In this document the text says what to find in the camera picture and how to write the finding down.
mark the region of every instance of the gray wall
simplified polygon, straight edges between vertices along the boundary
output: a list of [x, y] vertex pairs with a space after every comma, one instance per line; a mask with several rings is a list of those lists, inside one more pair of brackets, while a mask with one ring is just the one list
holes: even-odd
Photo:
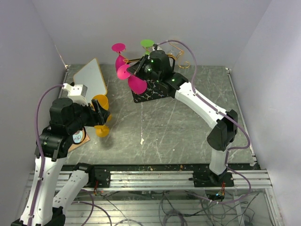
[[300, 225], [301, 1], [272, 1], [232, 76], [263, 168], [286, 225]]
[[[34, 110], [40, 95], [63, 80], [64, 65], [30, 0], [0, 1], [0, 221], [8, 226], [34, 167]], [[40, 111], [40, 129], [58, 90]]]
[[112, 44], [127, 54], [144, 53], [142, 39], [177, 37], [200, 65], [231, 67], [247, 44], [270, 0], [33, 0], [66, 64], [94, 57], [115, 63]]

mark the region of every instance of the white board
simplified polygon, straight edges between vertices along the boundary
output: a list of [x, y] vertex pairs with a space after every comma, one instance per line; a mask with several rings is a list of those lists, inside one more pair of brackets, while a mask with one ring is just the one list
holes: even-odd
[[83, 84], [87, 86], [86, 100], [91, 102], [96, 95], [107, 94], [107, 88], [103, 80], [103, 75], [99, 67], [98, 60], [94, 58], [86, 64], [79, 72], [73, 76], [75, 85]]

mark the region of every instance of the yellow cup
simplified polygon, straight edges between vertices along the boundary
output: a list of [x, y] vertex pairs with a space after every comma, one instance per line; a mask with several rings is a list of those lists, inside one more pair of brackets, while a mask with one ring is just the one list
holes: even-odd
[[109, 109], [109, 100], [105, 95], [96, 95], [95, 97], [92, 98], [93, 100], [98, 100], [100, 106], [108, 110]]
[[[109, 109], [109, 100], [105, 95], [96, 95], [95, 97], [93, 97], [93, 99], [96, 99], [100, 106], [105, 109], [108, 110]], [[108, 117], [108, 121], [110, 121], [112, 118], [112, 115], [110, 114], [110, 116]], [[95, 132], [96, 135], [98, 137], [105, 137], [109, 134], [109, 127], [107, 127], [106, 125], [103, 126], [94, 126], [95, 128]]]

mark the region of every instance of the gray marble surface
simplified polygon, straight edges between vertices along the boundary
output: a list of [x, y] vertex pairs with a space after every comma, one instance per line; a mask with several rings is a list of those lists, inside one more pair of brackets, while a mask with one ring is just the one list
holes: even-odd
[[[66, 82], [84, 65], [71, 65]], [[160, 164], [209, 163], [211, 147], [206, 141], [211, 129], [185, 104], [171, 97], [134, 103], [127, 81], [116, 76], [114, 65], [100, 65], [107, 85], [109, 111], [107, 137], [96, 136], [87, 128], [91, 140], [68, 155], [66, 164]], [[194, 67], [177, 69], [191, 80]], [[230, 80], [221, 66], [198, 66], [196, 88], [226, 110], [239, 112]], [[245, 145], [238, 132], [233, 145]], [[251, 163], [251, 150], [231, 151], [229, 162]]]

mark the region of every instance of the wire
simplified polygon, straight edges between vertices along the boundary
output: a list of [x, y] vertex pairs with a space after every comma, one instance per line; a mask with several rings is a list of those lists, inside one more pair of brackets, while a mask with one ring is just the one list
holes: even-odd
[[110, 195], [108, 195], [108, 196], [106, 196], [106, 195], [103, 195], [103, 196], [106, 197], [106, 198], [108, 198], [108, 197], [110, 197], [110, 196], [112, 196], [112, 195], [114, 195], [114, 194], [116, 194], [116, 193], [119, 193], [119, 192], [114, 192], [113, 194], [110, 194]]
[[171, 210], [169, 213], [167, 213], [163, 219], [163, 225], [165, 226], [168, 219], [170, 217], [179, 217], [181, 220], [181, 226], [187, 226], [187, 221], [184, 219], [184, 216], [181, 212], [177, 211], [177, 210]]
[[[203, 206], [203, 201], [202, 200], [200, 200], [200, 203], [201, 203], [202, 209], [205, 209], [204, 206]], [[209, 215], [207, 214], [207, 212], [204, 211], [204, 213], [206, 214], [207, 218], [210, 220], [210, 222], [212, 223], [212, 225], [214, 225], [214, 223], [212, 222], [212, 219], [209, 217]]]
[[119, 225], [119, 224], [122, 224], [122, 223], [125, 222], [125, 221], [132, 221], [132, 222], [134, 222], [134, 223], [136, 223], [136, 224], [138, 224], [138, 225], [140, 225], [140, 226], [143, 226], [143, 224], [140, 223], [139, 221], [132, 220], [132, 219], [121, 220], [121, 221], [119, 221], [117, 224], [115, 224], [114, 226]]
[[89, 221], [90, 217], [92, 216], [92, 213], [93, 213], [93, 210], [94, 210], [94, 198], [93, 198], [93, 196], [87, 190], [81, 189], [81, 191], [86, 192], [90, 196], [91, 202], [92, 202], [92, 209], [90, 211], [90, 214], [87, 217], [87, 219], [84, 221], [84, 223], [81, 225], [81, 226], [84, 226]]
[[72, 203], [72, 204], [81, 203], [81, 204], [86, 204], [86, 205], [92, 206], [92, 209], [91, 209], [91, 211], [90, 211], [89, 216], [87, 217], [87, 219], [85, 220], [85, 222], [84, 222], [81, 226], [84, 226], [84, 225], [89, 221], [89, 219], [90, 219], [91, 216], [92, 216], [94, 207], [99, 208], [100, 210], [102, 210], [102, 211], [108, 216], [109, 221], [110, 221], [110, 225], [112, 226], [112, 220], [111, 220], [111, 218], [110, 218], [110, 215], [109, 215], [108, 212], [105, 211], [103, 208], [101, 208], [100, 206], [97, 206], [97, 205], [94, 204], [94, 198], [93, 198], [92, 194], [91, 194], [90, 192], [88, 192], [87, 190], [85, 190], [85, 189], [81, 189], [81, 192], [86, 192], [86, 193], [90, 196], [91, 202], [92, 202], [92, 203], [89, 203], [89, 202], [84, 202], [84, 201], [77, 201], [77, 202], [73, 202], [73, 203]]
[[[172, 204], [170, 203], [170, 201], [169, 201], [169, 199], [168, 199], [168, 197], [166, 196], [166, 195], [164, 195], [164, 198], [168, 201], [168, 203], [169, 203], [169, 205], [171, 206], [171, 208], [173, 208], [173, 209], [175, 209], [173, 206], [172, 206]], [[193, 214], [183, 214], [183, 216], [184, 217], [193, 217], [193, 216], [201, 216], [201, 214], [199, 214], [199, 213], [201, 213], [201, 212], [203, 212], [204, 210], [208, 210], [210, 207], [208, 207], [207, 209], [202, 209], [202, 210], [199, 210], [199, 211], [197, 211], [197, 212], [195, 212], [195, 213], [193, 213]], [[166, 212], [164, 211], [164, 209], [163, 209], [163, 203], [161, 204], [161, 208], [162, 208], [162, 211], [166, 214]]]
[[43, 178], [43, 172], [44, 172], [44, 167], [45, 167], [45, 156], [43, 153], [43, 149], [42, 149], [42, 145], [40, 142], [40, 135], [39, 135], [39, 128], [38, 128], [38, 117], [39, 117], [39, 109], [40, 109], [40, 105], [42, 103], [42, 100], [44, 98], [44, 96], [51, 90], [58, 88], [58, 87], [64, 87], [63, 84], [59, 84], [59, 85], [55, 85], [49, 89], [47, 89], [42, 96], [39, 98], [38, 101], [38, 105], [36, 108], [36, 112], [35, 112], [35, 116], [34, 116], [34, 132], [35, 132], [35, 136], [36, 136], [36, 141], [37, 141], [37, 146], [39, 148], [39, 152], [40, 152], [40, 157], [41, 157], [41, 166], [40, 166], [40, 171], [39, 171], [39, 180], [37, 182], [34, 194], [33, 194], [33, 198], [32, 198], [32, 204], [29, 210], [29, 219], [28, 219], [28, 226], [32, 226], [32, 218], [33, 218], [33, 213], [34, 213], [34, 209], [37, 203], [37, 198], [38, 198], [38, 194], [40, 191], [40, 187], [41, 187], [41, 183], [42, 183], [42, 178]]
[[120, 210], [120, 209], [118, 209], [118, 207], [116, 206], [116, 205], [114, 205], [110, 200], [108, 200], [105, 196], [103, 196], [103, 195], [100, 195], [101, 197], [103, 197], [103, 198], [105, 198], [110, 204], [112, 204], [123, 216], [124, 216], [124, 218], [125, 218], [125, 220], [122, 220], [122, 221], [120, 221], [120, 222], [118, 222], [117, 224], [115, 224], [115, 226], [116, 225], [118, 225], [118, 224], [121, 224], [121, 222], [124, 222], [124, 221], [127, 221], [128, 222], [128, 225], [130, 226], [130, 221], [132, 221], [132, 222], [135, 222], [136, 224], [139, 224], [139, 225], [141, 225], [141, 226], [143, 226], [143, 224], [141, 223], [141, 222], [139, 222], [139, 221], [135, 221], [135, 220], [132, 220], [132, 219], [128, 219], [124, 214], [123, 214], [123, 212]]
[[94, 187], [94, 191], [93, 191], [94, 195], [97, 195], [97, 187], [98, 187], [98, 180], [95, 183], [95, 187]]
[[252, 200], [249, 202], [249, 204], [246, 206], [246, 209], [245, 209], [245, 211], [244, 211], [242, 214], [237, 215], [237, 216], [234, 217], [231, 221], [235, 220], [236, 218], [238, 218], [238, 217], [240, 217], [240, 216], [243, 216], [243, 215], [245, 214], [246, 210], [248, 209], [248, 207], [249, 207], [249, 206], [251, 205], [251, 203], [253, 202], [253, 200], [254, 200], [259, 194], [260, 194], [260, 193], [257, 193], [257, 194], [253, 197], [253, 199], [252, 199]]
[[96, 207], [96, 208], [99, 208], [100, 210], [102, 210], [107, 216], [108, 216], [108, 219], [109, 219], [109, 221], [110, 221], [110, 225], [112, 226], [113, 224], [112, 224], [112, 220], [111, 220], [111, 218], [110, 218], [110, 215], [108, 214], [108, 212], [107, 211], [105, 211], [103, 208], [101, 208], [100, 206], [98, 206], [98, 205], [93, 205], [93, 204], [91, 204], [91, 203], [89, 203], [89, 202], [84, 202], [84, 201], [77, 201], [77, 202], [73, 202], [72, 204], [77, 204], [77, 203], [81, 203], [81, 204], [86, 204], [86, 205], [90, 205], [90, 206], [94, 206], [94, 207]]
[[197, 65], [198, 65], [198, 64], [197, 64], [196, 57], [195, 57], [195, 55], [193, 54], [192, 50], [191, 50], [185, 43], [183, 43], [183, 42], [181, 42], [181, 41], [178, 41], [178, 40], [166, 40], [166, 41], [163, 41], [163, 42], [161, 42], [161, 43], [158, 43], [157, 45], [162, 45], [162, 44], [165, 44], [165, 43], [171, 42], [171, 41], [173, 41], [173, 42], [178, 42], [178, 43], [182, 44], [182, 45], [190, 52], [190, 54], [192, 55], [192, 58], [193, 58], [193, 61], [194, 61], [194, 64], [195, 64], [194, 74], [193, 74], [192, 79], [191, 79], [191, 87], [192, 87], [193, 93], [194, 93], [201, 101], [203, 101], [206, 105], [208, 105], [210, 108], [212, 108], [215, 112], [217, 112], [218, 114], [222, 115], [223, 117], [225, 117], [226, 119], [228, 119], [230, 122], [232, 122], [234, 125], [236, 125], [236, 126], [243, 132], [243, 134], [245, 135], [245, 137], [246, 137], [246, 139], [247, 139], [247, 145], [246, 145], [246, 146], [239, 146], [239, 147], [230, 147], [230, 148], [228, 148], [227, 153], [226, 153], [226, 157], [225, 157], [225, 166], [226, 166], [226, 169], [229, 170], [229, 171], [231, 171], [231, 172], [233, 172], [233, 173], [235, 173], [235, 174], [240, 175], [243, 179], [246, 180], [246, 182], [247, 182], [248, 185], [249, 185], [249, 190], [248, 190], [247, 194], [245, 194], [245, 195], [239, 197], [237, 200], [232, 200], [232, 201], [229, 201], [229, 202], [227, 202], [227, 203], [234, 203], [234, 202], [240, 201], [240, 200], [246, 198], [246, 197], [251, 193], [251, 183], [250, 183], [250, 181], [249, 181], [244, 175], [242, 175], [241, 173], [239, 173], [239, 172], [237, 172], [237, 171], [231, 169], [231, 168], [228, 166], [228, 157], [229, 157], [230, 150], [234, 150], [234, 149], [247, 149], [247, 148], [250, 146], [250, 144], [251, 144], [250, 137], [248, 136], [248, 134], [246, 133], [246, 131], [244, 130], [244, 128], [243, 128], [241, 125], [239, 125], [236, 121], [234, 121], [232, 118], [230, 118], [229, 116], [227, 116], [227, 115], [224, 114], [223, 112], [220, 112], [217, 108], [215, 108], [213, 105], [211, 105], [208, 101], [206, 101], [203, 97], [201, 97], [201, 96], [197, 93], [197, 91], [196, 91], [196, 89], [195, 89], [195, 86], [194, 86], [194, 80], [195, 80], [196, 75], [197, 75]]

